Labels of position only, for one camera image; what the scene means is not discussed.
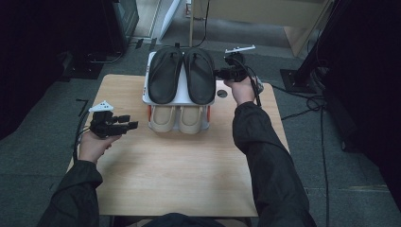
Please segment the person's left hand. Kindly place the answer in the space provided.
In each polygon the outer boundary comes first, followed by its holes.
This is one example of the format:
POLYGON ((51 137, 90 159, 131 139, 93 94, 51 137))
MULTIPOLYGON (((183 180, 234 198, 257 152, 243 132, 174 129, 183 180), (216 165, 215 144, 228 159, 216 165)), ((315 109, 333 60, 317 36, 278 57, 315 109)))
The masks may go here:
POLYGON ((79 144, 78 159, 96 164, 104 152, 112 146, 113 142, 120 138, 120 135, 99 138, 93 132, 87 131, 82 135, 79 144))

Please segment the white board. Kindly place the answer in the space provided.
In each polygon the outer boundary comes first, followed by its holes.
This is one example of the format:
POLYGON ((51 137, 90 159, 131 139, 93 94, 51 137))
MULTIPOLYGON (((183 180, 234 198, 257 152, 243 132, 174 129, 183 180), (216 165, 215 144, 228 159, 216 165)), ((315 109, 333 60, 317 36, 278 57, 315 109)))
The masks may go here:
POLYGON ((160 35, 159 35, 160 40, 162 40, 164 38, 169 26, 171 25, 171 23, 173 21, 175 13, 180 4, 181 4, 181 0, 173 0, 172 1, 168 11, 166 12, 166 16, 162 23, 162 27, 161 27, 161 31, 160 31, 160 35))

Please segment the person's right hand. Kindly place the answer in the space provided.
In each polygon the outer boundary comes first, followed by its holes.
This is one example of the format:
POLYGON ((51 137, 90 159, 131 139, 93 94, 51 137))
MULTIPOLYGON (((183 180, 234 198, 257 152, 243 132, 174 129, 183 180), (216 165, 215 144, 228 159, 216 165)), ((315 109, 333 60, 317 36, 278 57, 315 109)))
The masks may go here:
POLYGON ((254 102, 255 94, 250 79, 244 79, 240 82, 224 80, 224 84, 231 89, 237 105, 241 105, 246 102, 254 102))

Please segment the black flip-flop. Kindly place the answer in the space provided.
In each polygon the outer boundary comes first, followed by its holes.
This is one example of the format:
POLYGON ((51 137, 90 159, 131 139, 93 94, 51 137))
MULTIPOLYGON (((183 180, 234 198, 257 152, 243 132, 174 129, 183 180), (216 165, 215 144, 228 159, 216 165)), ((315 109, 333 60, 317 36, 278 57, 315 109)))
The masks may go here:
POLYGON ((152 102, 168 104, 176 96, 183 63, 183 53, 178 47, 158 50, 148 71, 148 95, 152 102))
POLYGON ((193 103, 206 105, 215 97, 215 65, 210 55, 203 49, 190 48, 183 56, 187 80, 187 91, 193 103))

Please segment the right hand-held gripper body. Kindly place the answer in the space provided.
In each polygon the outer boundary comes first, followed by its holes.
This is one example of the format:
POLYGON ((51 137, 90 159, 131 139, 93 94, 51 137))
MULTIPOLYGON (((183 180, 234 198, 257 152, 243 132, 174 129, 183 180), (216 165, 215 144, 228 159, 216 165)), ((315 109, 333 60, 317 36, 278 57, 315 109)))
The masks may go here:
POLYGON ((240 82, 247 78, 250 73, 247 66, 245 65, 245 57, 243 55, 244 51, 254 50, 255 46, 247 47, 235 47, 231 50, 226 49, 224 60, 230 65, 229 68, 229 79, 235 82, 240 82))

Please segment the dark cabinet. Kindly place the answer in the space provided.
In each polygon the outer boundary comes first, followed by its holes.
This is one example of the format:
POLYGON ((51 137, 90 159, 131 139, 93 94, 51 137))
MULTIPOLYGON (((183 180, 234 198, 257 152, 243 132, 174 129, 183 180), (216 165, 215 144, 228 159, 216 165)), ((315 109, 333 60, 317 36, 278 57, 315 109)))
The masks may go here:
POLYGON ((139 21, 136 0, 113 0, 113 7, 124 41, 128 43, 139 21))

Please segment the black metal stand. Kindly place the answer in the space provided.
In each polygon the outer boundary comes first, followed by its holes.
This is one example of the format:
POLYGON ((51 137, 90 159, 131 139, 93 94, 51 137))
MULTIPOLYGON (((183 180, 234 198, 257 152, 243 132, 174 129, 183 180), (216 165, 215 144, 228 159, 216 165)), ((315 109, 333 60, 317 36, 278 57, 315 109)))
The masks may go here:
POLYGON ((312 71, 320 66, 325 66, 327 60, 323 58, 323 50, 329 46, 329 35, 333 32, 335 23, 341 15, 342 0, 334 0, 326 26, 320 33, 313 48, 308 52, 303 64, 297 70, 281 69, 280 74, 288 92, 293 93, 315 93, 315 85, 311 78, 312 71))

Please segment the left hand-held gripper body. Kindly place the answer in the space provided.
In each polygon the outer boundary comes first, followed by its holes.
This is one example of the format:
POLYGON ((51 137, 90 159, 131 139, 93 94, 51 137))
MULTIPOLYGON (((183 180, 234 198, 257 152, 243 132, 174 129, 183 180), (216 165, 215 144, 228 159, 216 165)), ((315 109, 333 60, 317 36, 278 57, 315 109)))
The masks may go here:
POLYGON ((117 125, 118 117, 113 115, 113 106, 106 100, 91 107, 89 112, 93 114, 90 122, 90 131, 99 138, 121 135, 121 129, 117 125))

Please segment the grey shoe rack orange supports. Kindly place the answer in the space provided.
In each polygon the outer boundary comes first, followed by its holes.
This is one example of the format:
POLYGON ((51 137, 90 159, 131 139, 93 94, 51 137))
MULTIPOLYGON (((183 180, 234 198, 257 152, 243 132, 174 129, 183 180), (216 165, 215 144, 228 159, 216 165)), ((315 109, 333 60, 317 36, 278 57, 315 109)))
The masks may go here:
POLYGON ((178 81, 178 90, 175 98, 168 104, 157 104, 151 101, 148 95, 148 71, 150 67, 150 62, 154 56, 155 52, 151 52, 148 55, 148 64, 147 64, 147 72, 145 75, 145 83, 144 83, 144 91, 142 94, 142 100, 145 104, 148 105, 148 126, 149 126, 149 115, 150 115, 150 107, 151 106, 174 106, 176 108, 176 119, 175 124, 172 131, 180 131, 179 130, 179 122, 180 122, 180 108, 183 106, 199 106, 202 107, 202 125, 200 131, 207 130, 210 126, 210 110, 211 106, 214 104, 214 100, 207 105, 198 105, 192 102, 188 95, 187 91, 187 80, 186 73, 184 72, 184 66, 182 66, 179 81, 178 81))

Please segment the person's dark clothing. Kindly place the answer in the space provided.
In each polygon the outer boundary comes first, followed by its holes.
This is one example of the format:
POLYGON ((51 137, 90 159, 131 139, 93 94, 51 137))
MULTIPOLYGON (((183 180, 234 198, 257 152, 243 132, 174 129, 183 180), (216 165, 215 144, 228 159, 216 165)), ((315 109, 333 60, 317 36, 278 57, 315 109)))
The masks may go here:
POLYGON ((146 223, 143 227, 224 227, 210 218, 189 217, 179 213, 169 213, 146 223))

